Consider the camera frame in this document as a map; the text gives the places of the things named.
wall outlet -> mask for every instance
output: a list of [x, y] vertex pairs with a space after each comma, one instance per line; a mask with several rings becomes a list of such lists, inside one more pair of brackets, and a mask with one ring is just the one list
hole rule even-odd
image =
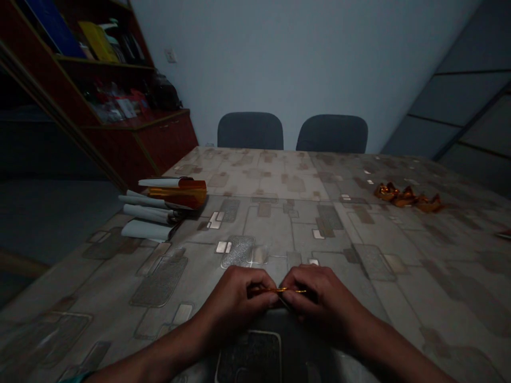
[[176, 63], [176, 54], [172, 48], [165, 49], [165, 57], [169, 63]]

gray office chair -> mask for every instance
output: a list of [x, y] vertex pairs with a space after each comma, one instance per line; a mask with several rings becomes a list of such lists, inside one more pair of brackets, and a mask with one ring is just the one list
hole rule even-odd
[[357, 116], [319, 114], [303, 123], [297, 151], [365, 153], [367, 124]]
[[263, 112], [227, 113], [218, 123], [218, 147], [284, 149], [282, 124]]

blue binder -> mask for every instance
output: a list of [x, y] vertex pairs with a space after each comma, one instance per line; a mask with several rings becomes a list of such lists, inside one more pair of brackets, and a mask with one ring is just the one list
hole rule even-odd
[[25, 0], [25, 2], [60, 53], [64, 56], [87, 58], [52, 0]]

wrist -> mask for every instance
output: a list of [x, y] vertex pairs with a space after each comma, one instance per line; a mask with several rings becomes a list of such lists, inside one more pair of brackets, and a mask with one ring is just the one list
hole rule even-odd
[[207, 351], [209, 327], [192, 317], [158, 339], [148, 349], [146, 365], [156, 379], [168, 381], [195, 364]]

white wall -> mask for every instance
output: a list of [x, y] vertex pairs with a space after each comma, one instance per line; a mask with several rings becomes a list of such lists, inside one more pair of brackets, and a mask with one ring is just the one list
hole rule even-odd
[[[353, 114], [377, 153], [480, 0], [131, 0], [154, 63], [201, 145], [228, 112], [275, 114], [284, 148], [304, 121]], [[166, 61], [171, 46], [176, 64]]]

